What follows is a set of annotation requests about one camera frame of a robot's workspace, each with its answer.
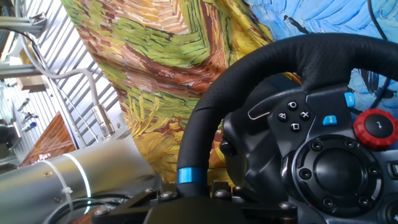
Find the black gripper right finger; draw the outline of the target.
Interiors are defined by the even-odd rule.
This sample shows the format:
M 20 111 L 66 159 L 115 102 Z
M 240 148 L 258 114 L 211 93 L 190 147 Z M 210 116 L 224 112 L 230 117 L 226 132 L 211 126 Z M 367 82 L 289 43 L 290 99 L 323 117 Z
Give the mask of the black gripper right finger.
M 266 202 L 246 187 L 232 187 L 228 182 L 213 182 L 211 198 L 229 202 L 243 214 L 246 223 L 298 223 L 298 208 L 290 202 Z

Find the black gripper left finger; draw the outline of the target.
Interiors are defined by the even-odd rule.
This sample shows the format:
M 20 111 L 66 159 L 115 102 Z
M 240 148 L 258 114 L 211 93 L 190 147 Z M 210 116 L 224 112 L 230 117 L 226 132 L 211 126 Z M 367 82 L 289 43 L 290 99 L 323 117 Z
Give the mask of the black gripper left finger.
M 94 224 L 142 224 L 150 209 L 178 198 L 176 183 L 162 184 L 158 189 L 145 189 L 116 208 L 92 216 Z

